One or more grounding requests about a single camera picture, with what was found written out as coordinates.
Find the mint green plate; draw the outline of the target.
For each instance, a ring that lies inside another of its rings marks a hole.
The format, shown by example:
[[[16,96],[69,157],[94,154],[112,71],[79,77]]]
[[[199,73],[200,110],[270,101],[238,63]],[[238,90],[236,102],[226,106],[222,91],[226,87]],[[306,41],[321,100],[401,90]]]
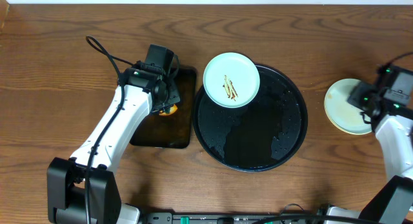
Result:
[[[260,76],[257,66],[247,56],[226,52],[209,61],[203,73],[203,86],[217,105],[239,108],[257,95]]]
[[[358,79],[336,81],[327,90],[324,99],[325,112],[332,124],[353,135],[364,135],[372,131],[371,125],[363,122],[361,110],[347,102],[351,91],[360,82]]]

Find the yellow plate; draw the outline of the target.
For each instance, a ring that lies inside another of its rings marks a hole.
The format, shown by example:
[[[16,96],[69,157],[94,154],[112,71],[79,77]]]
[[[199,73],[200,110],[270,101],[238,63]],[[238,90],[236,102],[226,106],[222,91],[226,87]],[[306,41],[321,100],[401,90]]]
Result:
[[[331,127],[334,129],[351,135],[361,136],[372,132],[370,125],[362,121],[361,116],[342,117],[326,113],[327,119],[330,121]]]

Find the orange green sponge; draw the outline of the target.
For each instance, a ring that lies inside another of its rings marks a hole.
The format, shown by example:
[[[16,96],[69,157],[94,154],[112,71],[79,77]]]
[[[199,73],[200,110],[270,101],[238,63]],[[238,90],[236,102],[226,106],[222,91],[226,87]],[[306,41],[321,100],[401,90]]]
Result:
[[[160,116],[170,116],[174,114],[178,110],[177,105],[172,105],[171,107],[168,107],[164,110],[159,111]]]

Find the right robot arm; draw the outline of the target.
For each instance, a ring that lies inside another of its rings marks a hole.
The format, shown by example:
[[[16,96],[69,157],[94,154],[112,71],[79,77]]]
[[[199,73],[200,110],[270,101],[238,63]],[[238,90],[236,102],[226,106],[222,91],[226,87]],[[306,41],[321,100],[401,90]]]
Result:
[[[387,184],[359,214],[376,223],[402,223],[412,209],[412,71],[387,64],[371,85],[358,83],[347,102],[369,117],[385,162]]]

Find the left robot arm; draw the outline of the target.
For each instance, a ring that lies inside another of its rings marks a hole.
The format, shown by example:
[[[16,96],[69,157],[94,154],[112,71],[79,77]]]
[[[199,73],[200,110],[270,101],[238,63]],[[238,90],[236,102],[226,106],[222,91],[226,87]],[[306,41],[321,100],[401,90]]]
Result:
[[[114,98],[93,132],[68,159],[49,164],[49,222],[138,223],[140,211],[121,201],[115,173],[144,118],[179,102],[178,70],[173,51],[150,45],[144,61],[117,73]]]

